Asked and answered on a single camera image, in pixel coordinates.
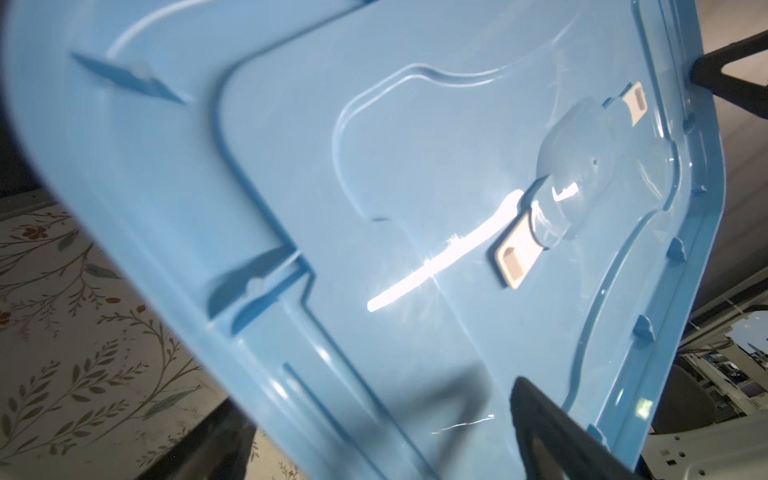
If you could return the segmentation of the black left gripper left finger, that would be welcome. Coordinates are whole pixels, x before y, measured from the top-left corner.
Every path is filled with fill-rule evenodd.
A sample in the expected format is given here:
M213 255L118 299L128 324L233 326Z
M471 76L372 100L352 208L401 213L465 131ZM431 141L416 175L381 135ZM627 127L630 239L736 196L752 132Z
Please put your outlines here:
M227 399L137 479L244 479L256 432Z

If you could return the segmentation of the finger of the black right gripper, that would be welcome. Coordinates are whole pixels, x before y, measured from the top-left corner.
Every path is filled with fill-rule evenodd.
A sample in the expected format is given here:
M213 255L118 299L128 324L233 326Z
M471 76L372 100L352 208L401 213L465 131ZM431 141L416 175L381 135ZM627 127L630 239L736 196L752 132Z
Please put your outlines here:
M690 81L737 107L766 120L767 84L726 74L726 65L767 50L764 30L699 57L692 65Z

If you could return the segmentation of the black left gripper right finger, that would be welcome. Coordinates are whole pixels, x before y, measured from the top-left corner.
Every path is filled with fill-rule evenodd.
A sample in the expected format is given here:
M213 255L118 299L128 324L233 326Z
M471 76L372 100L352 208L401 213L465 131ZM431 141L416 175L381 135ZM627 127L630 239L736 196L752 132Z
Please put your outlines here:
M636 479L530 380L515 380L510 411L528 479Z

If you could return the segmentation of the blue plastic bin lid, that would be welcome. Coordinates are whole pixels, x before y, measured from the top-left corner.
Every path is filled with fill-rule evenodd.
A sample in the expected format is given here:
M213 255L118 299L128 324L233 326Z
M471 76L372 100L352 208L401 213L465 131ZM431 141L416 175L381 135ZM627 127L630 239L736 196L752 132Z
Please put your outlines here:
M724 203L692 1L11 1L26 158L315 479L634 467Z

